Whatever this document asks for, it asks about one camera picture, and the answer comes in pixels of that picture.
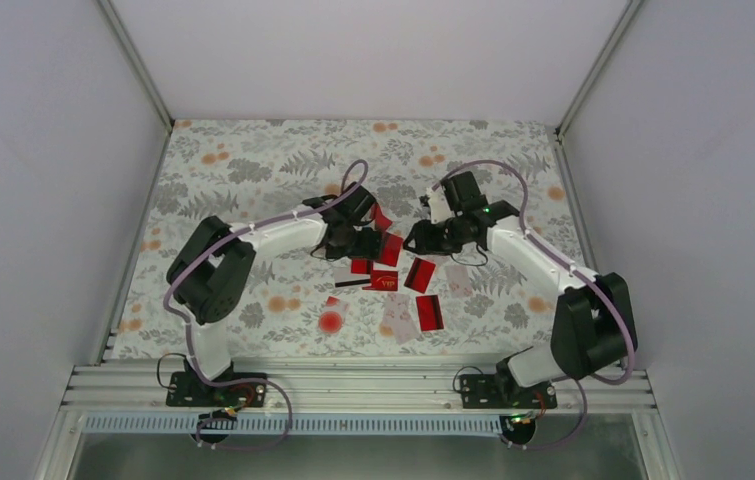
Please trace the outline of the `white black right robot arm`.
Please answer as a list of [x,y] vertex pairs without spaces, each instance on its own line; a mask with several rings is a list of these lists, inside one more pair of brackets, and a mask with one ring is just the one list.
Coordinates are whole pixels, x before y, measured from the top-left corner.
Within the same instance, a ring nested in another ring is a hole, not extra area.
[[494,391],[502,404],[518,407],[535,386],[596,377],[621,359],[634,361],[638,340],[620,275],[578,266],[528,228],[521,208],[489,201],[469,171],[442,179],[419,201],[428,216],[413,225],[406,250],[450,256],[474,245],[556,298],[550,340],[497,363]]

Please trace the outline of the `red VIP card small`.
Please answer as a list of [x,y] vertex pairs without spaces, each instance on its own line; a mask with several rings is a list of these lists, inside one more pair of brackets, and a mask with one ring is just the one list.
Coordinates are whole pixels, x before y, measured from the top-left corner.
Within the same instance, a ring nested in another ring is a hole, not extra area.
[[351,261],[350,272],[354,275],[371,275],[373,270],[373,261],[366,259],[353,259]]

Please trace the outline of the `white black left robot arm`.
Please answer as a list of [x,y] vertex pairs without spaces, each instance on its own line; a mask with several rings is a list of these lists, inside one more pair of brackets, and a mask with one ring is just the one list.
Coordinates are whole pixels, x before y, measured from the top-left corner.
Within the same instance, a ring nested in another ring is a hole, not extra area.
[[295,250],[321,251],[329,261],[375,260],[386,243],[373,225],[375,197],[359,183],[338,196],[313,197],[255,223],[200,222],[166,273],[164,309],[184,324],[192,392],[208,405],[231,391],[225,320],[238,306],[255,260]]

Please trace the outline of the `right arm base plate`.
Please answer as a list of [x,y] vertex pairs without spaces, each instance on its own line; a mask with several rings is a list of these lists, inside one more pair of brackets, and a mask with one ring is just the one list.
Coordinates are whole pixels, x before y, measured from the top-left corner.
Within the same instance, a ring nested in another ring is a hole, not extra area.
[[513,380],[494,374],[462,374],[457,380],[465,409],[553,409],[558,406],[556,390],[550,383],[520,387]]

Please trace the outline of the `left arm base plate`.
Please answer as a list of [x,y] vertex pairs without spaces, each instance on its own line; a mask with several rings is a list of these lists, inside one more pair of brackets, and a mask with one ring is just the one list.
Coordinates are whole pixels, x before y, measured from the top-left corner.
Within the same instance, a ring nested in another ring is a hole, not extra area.
[[267,375],[264,373],[225,373],[219,381],[239,380],[238,385],[212,387],[203,383],[193,372],[171,375],[165,404],[168,407],[229,408],[264,406]]

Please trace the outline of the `red magnetic stripe card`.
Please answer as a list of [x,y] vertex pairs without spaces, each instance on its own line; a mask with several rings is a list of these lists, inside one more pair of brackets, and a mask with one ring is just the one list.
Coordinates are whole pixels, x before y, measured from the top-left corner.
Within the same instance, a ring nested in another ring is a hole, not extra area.
[[435,263],[416,257],[405,278],[404,286],[407,289],[424,294],[428,290],[435,270]]

